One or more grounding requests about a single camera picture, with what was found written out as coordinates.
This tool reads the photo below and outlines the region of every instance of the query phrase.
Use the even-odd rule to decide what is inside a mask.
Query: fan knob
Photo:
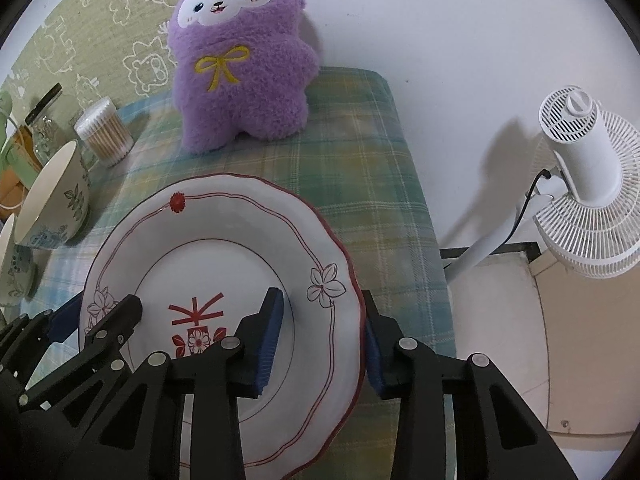
[[[569,92],[566,109],[573,117],[586,117],[593,110],[593,99],[581,88]]]

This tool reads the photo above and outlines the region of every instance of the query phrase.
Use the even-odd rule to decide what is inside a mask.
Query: tablecloth
[[[347,247],[361,288],[371,290],[381,313],[394,316],[406,335],[454,356],[442,263],[389,86],[373,72],[324,68],[307,95],[310,117],[301,134],[273,142],[240,135],[203,156],[180,149],[182,123],[169,93],[121,108],[136,143],[114,168],[91,172],[86,225],[65,247],[37,254],[37,288],[21,310],[32,316],[57,308],[82,290],[102,242],[141,200],[187,177],[229,171],[263,177],[311,202]],[[76,352],[76,334],[55,344],[31,383]],[[328,451],[296,478],[388,479],[397,421],[398,403],[380,401],[366,383]],[[452,445],[450,417],[447,429]]]

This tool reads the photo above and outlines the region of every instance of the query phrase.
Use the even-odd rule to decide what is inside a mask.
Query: beige cabinet panel
[[[548,430],[617,434],[640,420],[640,266],[591,280],[534,265],[549,356]]]

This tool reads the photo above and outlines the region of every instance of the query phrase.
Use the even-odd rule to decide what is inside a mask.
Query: fan grille
[[[640,260],[640,134],[623,118],[602,111],[622,165],[622,186],[606,207],[592,208],[570,194],[536,215],[545,243],[565,265],[592,278],[610,278]]]
[[[577,86],[567,86],[549,95],[540,107],[540,124],[545,133],[557,142],[575,142],[588,134],[598,118],[598,106],[585,117],[573,117],[566,112],[566,99]]]

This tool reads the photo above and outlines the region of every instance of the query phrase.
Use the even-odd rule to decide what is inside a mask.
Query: plate
[[[259,399],[238,399],[238,413],[247,479],[283,478],[328,446],[364,375],[364,302],[349,256],[320,215],[289,191],[214,174],[140,203],[95,257],[79,345],[135,294],[142,320],[122,348],[133,369],[159,350],[174,358],[202,352],[257,312],[270,286],[286,298],[271,379]],[[182,478],[192,401],[185,402]]]

